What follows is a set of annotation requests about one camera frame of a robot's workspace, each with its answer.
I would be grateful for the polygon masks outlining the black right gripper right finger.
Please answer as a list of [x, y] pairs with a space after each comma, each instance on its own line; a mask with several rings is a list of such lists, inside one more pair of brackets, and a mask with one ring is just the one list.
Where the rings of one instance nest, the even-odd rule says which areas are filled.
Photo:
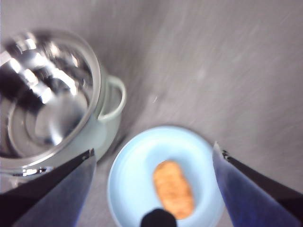
[[233, 158], [218, 143], [213, 166], [235, 227], [301, 227], [303, 195]]

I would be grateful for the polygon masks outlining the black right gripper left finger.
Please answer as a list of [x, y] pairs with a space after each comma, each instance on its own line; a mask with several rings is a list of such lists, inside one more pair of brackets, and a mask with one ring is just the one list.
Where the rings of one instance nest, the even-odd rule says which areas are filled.
[[87, 150], [58, 168], [0, 196], [2, 227], [74, 227], [96, 168]]

